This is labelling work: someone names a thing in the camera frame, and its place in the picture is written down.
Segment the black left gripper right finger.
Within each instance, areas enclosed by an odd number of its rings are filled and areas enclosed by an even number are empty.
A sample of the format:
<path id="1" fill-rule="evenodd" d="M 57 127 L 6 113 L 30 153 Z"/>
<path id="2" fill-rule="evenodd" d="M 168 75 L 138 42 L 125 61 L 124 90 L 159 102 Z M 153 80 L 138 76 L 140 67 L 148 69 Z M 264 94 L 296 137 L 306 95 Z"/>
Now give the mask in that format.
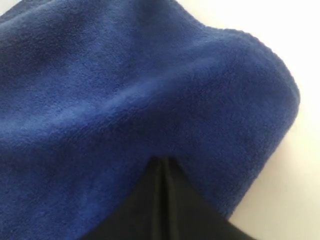
<path id="1" fill-rule="evenodd" d="M 253 240 L 213 209 L 173 159 L 162 162 L 162 233 L 165 240 Z"/>

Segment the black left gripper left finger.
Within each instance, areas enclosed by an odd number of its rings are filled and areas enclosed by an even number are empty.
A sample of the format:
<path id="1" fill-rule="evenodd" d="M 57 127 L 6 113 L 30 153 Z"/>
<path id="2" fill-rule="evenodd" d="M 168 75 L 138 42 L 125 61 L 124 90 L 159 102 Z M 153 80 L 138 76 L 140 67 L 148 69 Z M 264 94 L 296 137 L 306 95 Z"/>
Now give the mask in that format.
<path id="1" fill-rule="evenodd" d="M 133 191 L 83 240 L 161 240 L 162 162 L 152 158 Z"/>

